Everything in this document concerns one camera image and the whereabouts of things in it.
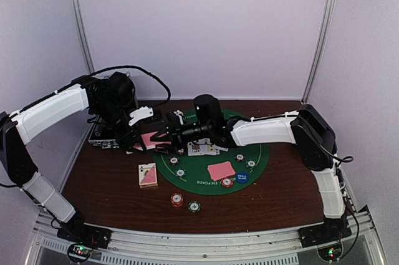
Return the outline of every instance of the wooden table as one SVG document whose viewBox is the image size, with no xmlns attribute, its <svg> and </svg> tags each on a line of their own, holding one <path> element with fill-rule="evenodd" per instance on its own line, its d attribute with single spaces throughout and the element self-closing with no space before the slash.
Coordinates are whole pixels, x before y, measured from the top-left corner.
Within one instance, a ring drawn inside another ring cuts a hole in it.
<svg viewBox="0 0 399 265">
<path fill-rule="evenodd" d="M 221 101 L 222 108 L 262 117 L 300 107 L 293 101 Z M 192 101 L 171 101 L 162 111 L 193 109 Z M 157 188 L 140 189 L 137 165 L 152 162 L 151 154 L 126 155 L 86 143 L 63 195 L 92 224 L 161 233 L 235 233 L 288 228 L 323 220 L 322 201 L 310 170 L 297 148 L 271 144 L 269 163 L 253 185 L 223 196 L 185 192 L 158 173 Z M 174 208 L 170 196 L 179 192 L 185 205 Z M 191 213 L 188 202 L 199 201 Z"/>
</svg>

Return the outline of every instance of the white wall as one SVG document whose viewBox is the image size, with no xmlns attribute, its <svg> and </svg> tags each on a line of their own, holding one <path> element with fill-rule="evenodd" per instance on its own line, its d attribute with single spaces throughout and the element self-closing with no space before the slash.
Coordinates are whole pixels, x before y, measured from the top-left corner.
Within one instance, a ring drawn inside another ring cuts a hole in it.
<svg viewBox="0 0 399 265">
<path fill-rule="evenodd" d="M 85 72 L 70 0 L 0 0 L 0 111 L 12 112 Z M 55 186 L 87 128 L 85 115 L 39 135 L 28 150 Z M 10 184 L 0 167 L 0 183 Z M 0 264 L 21 264 L 38 209 L 0 188 Z"/>
<path fill-rule="evenodd" d="M 324 2 L 80 0 L 95 68 L 143 66 L 174 99 L 300 99 Z M 165 97 L 142 75 L 137 87 L 139 98 Z"/>
<path fill-rule="evenodd" d="M 337 0 L 310 103 L 337 132 L 357 206 L 389 264 L 399 250 L 399 0 Z"/>
</svg>

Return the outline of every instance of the poker table mat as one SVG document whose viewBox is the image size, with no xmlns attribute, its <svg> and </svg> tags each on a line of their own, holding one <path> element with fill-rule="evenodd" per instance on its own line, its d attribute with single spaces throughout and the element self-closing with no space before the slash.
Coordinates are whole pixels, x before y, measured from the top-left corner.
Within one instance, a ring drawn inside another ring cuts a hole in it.
<svg viewBox="0 0 399 265">
<path fill-rule="evenodd" d="M 225 118 L 240 115 L 237 112 L 223 110 Z M 185 112 L 187 122 L 196 121 L 194 110 Z M 237 154 L 243 154 L 245 161 L 238 162 L 235 160 Z M 245 147 L 230 148 L 228 152 L 220 151 L 216 156 L 188 156 L 172 153 L 169 156 L 163 154 L 155 154 L 154 162 L 159 173 L 161 173 L 170 183 L 176 187 L 198 195 L 226 195 L 248 187 L 253 184 L 264 172 L 269 161 L 270 147 L 265 144 L 247 145 Z M 169 165 L 171 157 L 178 157 L 180 162 L 178 165 Z M 256 162 L 253 169 L 246 168 L 249 160 Z M 208 165 L 230 161 L 236 173 L 247 173 L 249 179 L 246 183 L 238 183 L 236 177 L 232 176 L 234 183 L 230 188 L 225 188 L 220 181 L 213 181 L 208 172 Z M 176 171 L 184 169 L 186 175 L 182 178 L 177 177 Z"/>
</svg>

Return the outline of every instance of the green poker mat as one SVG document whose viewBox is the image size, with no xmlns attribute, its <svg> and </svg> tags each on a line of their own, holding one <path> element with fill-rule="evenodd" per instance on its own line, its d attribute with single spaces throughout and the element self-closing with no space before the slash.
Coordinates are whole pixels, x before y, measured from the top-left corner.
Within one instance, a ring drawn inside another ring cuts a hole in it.
<svg viewBox="0 0 399 265">
<path fill-rule="evenodd" d="M 240 115 L 237 112 L 223 110 L 225 118 Z M 188 122 L 196 121 L 195 111 L 185 112 Z M 238 162 L 234 159 L 237 154 L 245 156 L 244 162 Z M 269 161 L 270 147 L 266 144 L 248 145 L 245 147 L 230 148 L 228 152 L 220 151 L 216 156 L 188 156 L 172 153 L 170 155 L 155 154 L 154 162 L 159 173 L 161 173 L 170 183 L 176 187 L 196 193 L 198 195 L 227 195 L 248 187 L 254 183 L 264 172 Z M 178 157 L 180 162 L 178 165 L 169 165 L 171 157 Z M 256 166 L 253 169 L 246 168 L 246 162 L 253 160 Z M 230 188 L 225 188 L 220 181 L 213 181 L 208 172 L 208 165 L 230 161 L 236 173 L 247 173 L 249 180 L 240 184 L 236 182 L 236 177 L 232 176 L 234 183 Z M 176 171 L 184 169 L 186 175 L 182 178 L 177 177 Z"/>
</svg>

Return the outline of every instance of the poker chip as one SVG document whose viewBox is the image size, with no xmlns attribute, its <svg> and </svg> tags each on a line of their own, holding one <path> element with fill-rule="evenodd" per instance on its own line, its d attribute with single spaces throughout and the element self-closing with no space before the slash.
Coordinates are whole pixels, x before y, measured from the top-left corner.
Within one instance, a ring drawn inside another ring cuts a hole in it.
<svg viewBox="0 0 399 265">
<path fill-rule="evenodd" d="M 185 149 L 184 149 L 184 148 L 181 148 L 180 150 L 177 150 L 176 152 L 177 152 L 177 154 L 179 154 L 180 156 L 182 156 L 182 155 L 185 155 L 185 154 L 186 154 L 186 152 L 185 152 Z"/>
<path fill-rule="evenodd" d="M 170 158 L 169 158 L 169 164 L 170 164 L 170 165 L 175 166 L 175 165 L 177 165 L 177 164 L 179 164 L 179 163 L 180 163 L 179 158 L 177 158 L 177 157 L 170 157 Z"/>
<path fill-rule="evenodd" d="M 245 184 L 249 180 L 249 175 L 247 173 L 237 173 L 236 181 L 240 184 Z"/>
<path fill-rule="evenodd" d="M 188 204 L 188 209 L 193 213 L 200 212 L 201 204 L 197 201 L 192 201 L 190 204 Z"/>
<path fill-rule="evenodd" d="M 237 154 L 234 156 L 234 159 L 236 159 L 237 162 L 243 162 L 245 160 L 245 156 L 243 154 Z"/>
<path fill-rule="evenodd" d="M 233 180 L 232 179 L 230 179 L 230 178 L 225 178 L 225 179 L 223 179 L 222 180 L 222 186 L 223 187 L 226 187 L 226 188 L 230 188 L 230 187 L 233 187 Z"/>
<path fill-rule="evenodd" d="M 246 165 L 246 168 L 254 168 L 256 166 L 256 163 L 255 163 L 255 161 L 254 160 L 249 160 L 248 162 L 247 162 L 247 165 Z"/>
<path fill-rule="evenodd" d="M 183 195 L 181 195 L 180 193 L 175 193 L 170 197 L 170 201 L 172 203 L 172 206 L 181 207 L 183 205 Z"/>
<path fill-rule="evenodd" d="M 182 178 L 186 175 L 186 171 L 183 169 L 179 169 L 176 171 L 176 176 L 178 176 L 179 178 Z"/>
</svg>

